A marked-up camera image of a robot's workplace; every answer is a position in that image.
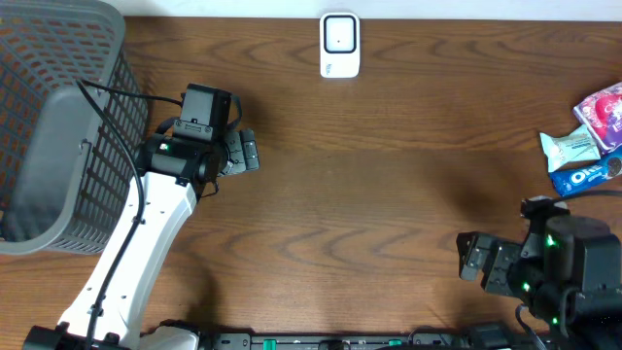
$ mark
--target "white wall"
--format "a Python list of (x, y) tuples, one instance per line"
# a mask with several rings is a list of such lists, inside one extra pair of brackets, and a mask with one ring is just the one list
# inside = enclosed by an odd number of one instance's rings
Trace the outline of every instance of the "white wall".
[(348, 10), (361, 18), (622, 21), (622, 0), (104, 0), (126, 16), (319, 18)]

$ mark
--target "basket mesh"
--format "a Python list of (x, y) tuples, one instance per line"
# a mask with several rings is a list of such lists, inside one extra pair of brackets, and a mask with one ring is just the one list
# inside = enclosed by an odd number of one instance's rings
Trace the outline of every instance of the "basket mesh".
[[(122, 48), (115, 47), (123, 28), (113, 25), (110, 13), (98, 12), (101, 5), (85, 1), (78, 9), (46, 4), (45, 11), (29, 11), (25, 2), (0, 3), (0, 217), (9, 208), (30, 138), (51, 91), (88, 79), (139, 92)], [(105, 67), (111, 60), (115, 64), (109, 74)], [(147, 103), (111, 95), (105, 110), (134, 151), (147, 127)], [(73, 220), (48, 249), (101, 251), (121, 215), (130, 176), (119, 145), (108, 128), (100, 126)], [(48, 225), (37, 223), (34, 215), (27, 220), (33, 227)], [(9, 232), (2, 235), (11, 240)]]

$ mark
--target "candy wrapper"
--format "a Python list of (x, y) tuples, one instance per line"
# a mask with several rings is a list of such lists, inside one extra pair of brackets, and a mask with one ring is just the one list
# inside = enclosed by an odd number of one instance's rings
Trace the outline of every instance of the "candy wrapper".
[(548, 157), (548, 172), (559, 169), (571, 161), (597, 160), (601, 158), (594, 138), (590, 135), (587, 125), (580, 126), (566, 137), (553, 138), (540, 133), (542, 150)]
[(622, 83), (590, 95), (572, 111), (588, 126), (603, 153), (622, 145)]

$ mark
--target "snack package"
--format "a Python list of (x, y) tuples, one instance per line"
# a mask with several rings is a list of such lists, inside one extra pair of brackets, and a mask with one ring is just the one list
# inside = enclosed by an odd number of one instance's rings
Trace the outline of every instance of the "snack package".
[(583, 192), (622, 173), (622, 149), (603, 156), (596, 164), (550, 174), (555, 191), (561, 196)]
[(622, 83), (591, 94), (572, 111), (604, 154), (622, 145)]
[(601, 158), (594, 138), (586, 125), (580, 126), (566, 137), (553, 138), (540, 133), (542, 150), (548, 157), (548, 172), (559, 169), (570, 161), (597, 160)]

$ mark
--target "mint green package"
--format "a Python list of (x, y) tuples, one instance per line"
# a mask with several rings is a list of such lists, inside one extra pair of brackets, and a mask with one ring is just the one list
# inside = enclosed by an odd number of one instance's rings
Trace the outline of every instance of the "mint green package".
[(580, 126), (566, 137), (553, 138), (540, 133), (542, 150), (548, 157), (548, 172), (553, 172), (571, 161), (598, 160), (601, 158), (596, 141), (586, 125)]

